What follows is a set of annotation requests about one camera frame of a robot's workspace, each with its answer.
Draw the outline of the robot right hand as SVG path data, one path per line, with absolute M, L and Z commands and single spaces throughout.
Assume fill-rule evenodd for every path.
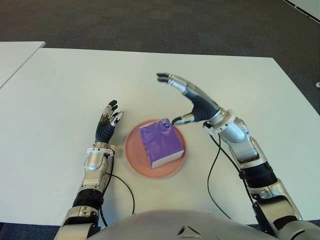
M 207 121 L 219 112 L 221 107 L 193 83 L 170 73 L 163 72 L 156 75 L 159 82 L 166 83 L 179 90 L 193 104 L 191 112 L 174 118 L 171 121 L 172 125 Z

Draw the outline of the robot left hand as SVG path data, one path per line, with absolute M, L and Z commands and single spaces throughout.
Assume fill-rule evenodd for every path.
M 115 112 L 118 108 L 116 100 L 112 100 L 103 110 L 95 132 L 95 142 L 108 144 L 112 138 L 115 128 L 121 121 L 124 113 Z

